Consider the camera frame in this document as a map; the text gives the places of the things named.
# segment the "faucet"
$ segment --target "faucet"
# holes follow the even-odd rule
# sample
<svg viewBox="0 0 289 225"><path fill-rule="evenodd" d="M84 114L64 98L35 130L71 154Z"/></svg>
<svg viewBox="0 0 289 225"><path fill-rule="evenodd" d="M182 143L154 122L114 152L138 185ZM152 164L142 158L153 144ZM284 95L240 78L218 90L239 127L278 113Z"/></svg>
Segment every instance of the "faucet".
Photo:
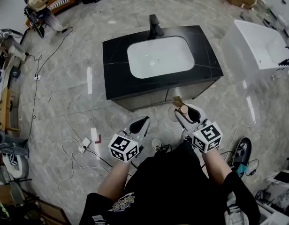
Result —
<svg viewBox="0 0 289 225"><path fill-rule="evenodd" d="M157 37L162 37L164 35L164 32L158 25L159 21L155 14L150 15L150 35L149 39L154 39Z"/></svg>
<svg viewBox="0 0 289 225"><path fill-rule="evenodd" d="M280 63L278 63L278 65L279 65L279 66L289 66L289 58L283 60L283 61L280 62Z"/></svg>

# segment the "black t-shirt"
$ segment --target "black t-shirt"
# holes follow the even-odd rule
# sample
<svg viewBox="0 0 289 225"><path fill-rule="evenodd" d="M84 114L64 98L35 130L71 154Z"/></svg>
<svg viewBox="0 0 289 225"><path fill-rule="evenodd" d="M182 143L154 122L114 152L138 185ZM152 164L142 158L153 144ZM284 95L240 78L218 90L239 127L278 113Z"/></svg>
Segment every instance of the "black t-shirt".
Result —
<svg viewBox="0 0 289 225"><path fill-rule="evenodd" d="M173 152L147 158L116 202L91 193L80 225L94 224L225 224L227 196L257 224L259 210L238 175L230 173L219 186L203 173L197 156L180 145Z"/></svg>

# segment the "black marble countertop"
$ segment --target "black marble countertop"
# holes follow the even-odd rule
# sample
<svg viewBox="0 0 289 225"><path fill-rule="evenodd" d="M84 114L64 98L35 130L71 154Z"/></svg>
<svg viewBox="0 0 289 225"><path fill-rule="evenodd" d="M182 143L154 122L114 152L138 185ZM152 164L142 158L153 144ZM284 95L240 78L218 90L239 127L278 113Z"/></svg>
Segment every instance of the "black marble countertop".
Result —
<svg viewBox="0 0 289 225"><path fill-rule="evenodd" d="M150 78L136 78L129 67L127 48L148 40L150 31L134 33L103 42L104 76L107 99L135 97L172 87L203 83L223 76L219 62L200 26L163 28L164 36L183 37L195 65L188 71Z"/></svg>

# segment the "white bathtub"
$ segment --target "white bathtub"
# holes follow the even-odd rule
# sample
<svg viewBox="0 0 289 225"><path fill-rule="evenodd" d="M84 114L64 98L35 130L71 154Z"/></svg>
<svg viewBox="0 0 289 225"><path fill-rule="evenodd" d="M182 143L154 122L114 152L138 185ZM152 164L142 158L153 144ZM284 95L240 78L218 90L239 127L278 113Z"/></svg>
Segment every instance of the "white bathtub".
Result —
<svg viewBox="0 0 289 225"><path fill-rule="evenodd" d="M289 49L279 32L254 23L234 20L221 41L227 65L235 82L270 77L289 66L278 63L289 58Z"/></svg>

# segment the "wheel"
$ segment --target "wheel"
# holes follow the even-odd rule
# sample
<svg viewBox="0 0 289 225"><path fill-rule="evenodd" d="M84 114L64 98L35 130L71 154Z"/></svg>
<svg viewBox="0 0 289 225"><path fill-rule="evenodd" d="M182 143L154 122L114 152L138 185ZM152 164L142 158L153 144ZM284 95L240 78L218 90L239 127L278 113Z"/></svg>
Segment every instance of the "wheel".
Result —
<svg viewBox="0 0 289 225"><path fill-rule="evenodd" d="M39 35L41 38L44 38L44 36L45 36L45 30L44 30L44 28L41 26L41 24L40 24L40 23L36 23L36 24L34 25L34 28L35 28L35 30L37 31L38 35Z"/></svg>

